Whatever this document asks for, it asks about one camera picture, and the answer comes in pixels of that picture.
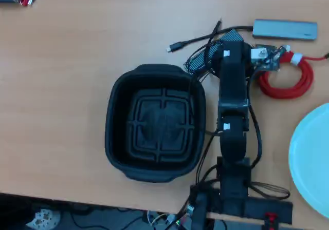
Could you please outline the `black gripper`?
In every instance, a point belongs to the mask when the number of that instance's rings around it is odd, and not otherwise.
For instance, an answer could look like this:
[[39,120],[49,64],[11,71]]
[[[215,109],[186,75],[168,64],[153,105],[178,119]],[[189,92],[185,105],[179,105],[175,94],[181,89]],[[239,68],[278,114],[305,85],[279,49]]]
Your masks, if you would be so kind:
[[252,47],[249,44],[243,42],[242,62],[244,63],[246,74],[253,73],[253,65],[251,63],[251,49],[252,49]]

